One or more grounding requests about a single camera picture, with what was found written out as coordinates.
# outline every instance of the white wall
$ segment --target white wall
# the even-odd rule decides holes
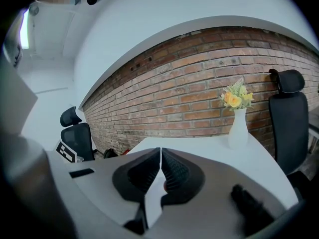
[[[23,58],[18,73],[38,97],[21,134],[51,151],[64,129],[60,116],[74,103],[73,60]]]
[[[232,25],[275,31],[319,48],[291,0],[111,0],[76,57],[77,106],[120,66],[152,46],[187,32]]]

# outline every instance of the office chair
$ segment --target office chair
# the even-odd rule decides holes
[[[269,111],[275,137],[275,160],[287,175],[298,198],[307,196],[309,180],[300,171],[308,151],[308,103],[300,92],[305,80],[297,70],[269,72],[277,76],[279,93],[269,98]]]
[[[75,106],[62,113],[60,123],[67,127],[61,132],[62,141],[73,149],[84,161],[95,160],[90,127],[87,123],[80,123],[82,120],[75,113]]]

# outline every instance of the white desk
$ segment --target white desk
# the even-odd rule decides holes
[[[226,135],[196,138],[147,137],[129,154],[156,147],[192,153],[238,169],[276,196],[286,209],[298,203],[297,196],[286,175],[252,135],[249,135],[247,146],[236,151],[229,148],[227,137]]]

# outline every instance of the flower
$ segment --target flower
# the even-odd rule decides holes
[[[244,98],[244,100],[252,101],[253,100],[253,93],[245,94],[243,96],[243,98]]]
[[[225,93],[225,102],[227,103],[229,98],[232,96],[232,94],[230,92],[226,92]]]
[[[229,98],[229,100],[228,100],[227,103],[228,103],[231,107],[233,107],[233,108],[234,108],[234,107],[238,107],[238,106],[240,106],[240,104],[241,104],[241,98],[232,95],[232,96]]]
[[[247,94],[247,89],[244,85],[242,85],[242,86],[240,86],[240,89],[239,89],[239,95],[243,96],[245,94]]]

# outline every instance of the light fixture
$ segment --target light fixture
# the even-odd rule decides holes
[[[27,28],[28,16],[29,16],[29,10],[27,10],[23,14],[23,22],[22,22],[22,27],[21,27],[21,30],[20,30],[21,47],[24,50],[29,48],[28,28]]]

